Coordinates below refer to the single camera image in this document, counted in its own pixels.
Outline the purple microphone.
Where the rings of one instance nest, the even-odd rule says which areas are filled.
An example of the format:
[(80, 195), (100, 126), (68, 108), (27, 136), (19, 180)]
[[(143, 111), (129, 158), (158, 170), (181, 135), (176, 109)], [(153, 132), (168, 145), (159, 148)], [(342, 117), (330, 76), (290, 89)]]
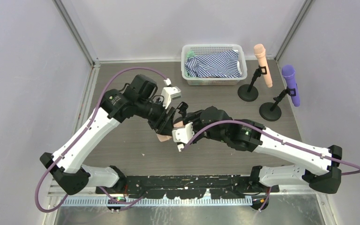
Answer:
[(287, 89), (289, 90), (289, 96), (295, 107), (300, 106), (300, 95), (296, 82), (296, 71), (292, 65), (285, 65), (282, 67), (282, 76), (286, 81)]

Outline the peach microphone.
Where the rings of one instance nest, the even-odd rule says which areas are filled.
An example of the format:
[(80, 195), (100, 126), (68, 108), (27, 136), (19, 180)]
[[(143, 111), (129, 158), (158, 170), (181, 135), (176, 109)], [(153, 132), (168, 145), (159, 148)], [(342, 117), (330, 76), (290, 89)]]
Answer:
[(271, 88), (273, 86), (273, 82), (272, 82), (269, 66), (267, 63), (266, 49), (263, 46), (263, 44), (256, 44), (254, 46), (254, 55), (258, 60), (266, 86), (268, 88)]
[[(178, 127), (182, 127), (183, 125), (183, 119), (182, 118), (177, 118), (174, 122), (173, 122), (173, 127), (174, 128), (178, 128)], [(168, 135), (159, 135), (157, 134), (157, 138), (160, 142), (165, 142), (170, 140), (172, 137), (168, 136)]]

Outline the black stand front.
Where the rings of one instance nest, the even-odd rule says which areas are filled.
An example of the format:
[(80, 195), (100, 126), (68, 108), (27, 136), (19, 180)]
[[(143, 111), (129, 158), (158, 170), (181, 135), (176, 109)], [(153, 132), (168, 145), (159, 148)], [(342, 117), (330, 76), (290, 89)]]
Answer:
[(241, 85), (238, 88), (237, 94), (238, 94), (239, 98), (246, 102), (255, 101), (258, 98), (259, 92), (258, 92), (257, 88), (254, 86), (254, 83), (256, 82), (257, 78), (261, 77), (262, 75), (266, 75), (266, 74), (267, 74), (266, 67), (259, 66), (253, 74), (251, 83)]

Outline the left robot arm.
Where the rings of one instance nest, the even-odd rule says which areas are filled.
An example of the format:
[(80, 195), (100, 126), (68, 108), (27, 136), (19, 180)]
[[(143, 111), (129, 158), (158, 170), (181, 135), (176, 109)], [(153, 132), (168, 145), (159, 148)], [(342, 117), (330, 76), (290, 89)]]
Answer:
[(158, 86), (154, 80), (136, 75), (121, 90), (106, 91), (74, 136), (59, 150), (40, 157), (66, 194), (75, 195), (85, 187), (106, 187), (113, 192), (125, 190), (127, 180), (120, 169), (87, 166), (84, 161), (107, 134), (133, 116), (146, 119), (158, 135), (170, 136), (175, 108), (169, 105), (173, 99), (181, 97), (181, 91), (170, 85), (169, 79), (165, 83), (167, 86), (157, 95)]

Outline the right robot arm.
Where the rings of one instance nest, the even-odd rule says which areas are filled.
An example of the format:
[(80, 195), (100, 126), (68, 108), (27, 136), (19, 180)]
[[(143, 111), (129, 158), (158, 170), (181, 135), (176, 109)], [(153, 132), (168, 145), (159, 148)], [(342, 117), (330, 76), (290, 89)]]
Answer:
[(179, 151), (187, 144), (207, 138), (238, 151), (267, 154), (292, 163), (284, 167), (254, 166), (250, 182), (263, 187), (307, 185), (317, 192), (335, 194), (341, 184), (341, 147), (308, 145), (252, 120), (234, 120), (214, 106), (178, 118), (172, 135)]

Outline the black stand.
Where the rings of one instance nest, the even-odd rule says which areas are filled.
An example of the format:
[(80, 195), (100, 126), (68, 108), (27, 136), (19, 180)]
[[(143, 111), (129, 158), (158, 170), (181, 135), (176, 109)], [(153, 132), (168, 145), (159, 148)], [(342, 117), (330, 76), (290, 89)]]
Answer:
[(181, 102), (176, 110), (178, 111), (178, 113), (181, 115), (181, 118), (184, 119), (187, 116), (187, 109), (188, 109), (188, 104), (185, 102)]
[(266, 67), (259, 66), (253, 74), (251, 83), (241, 85), (238, 88), (237, 94), (238, 94), (239, 98), (246, 102), (255, 101), (258, 98), (259, 92), (258, 92), (257, 88), (254, 86), (254, 83), (256, 82), (257, 78), (261, 77), (262, 75), (266, 75), (266, 74), (267, 74)]
[(296, 96), (296, 89), (286, 88), (284, 89), (277, 97), (274, 97), (273, 102), (266, 102), (262, 104), (259, 108), (260, 116), (267, 121), (277, 121), (282, 116), (282, 111), (278, 104), (282, 101), (282, 99), (289, 95), (291, 97)]

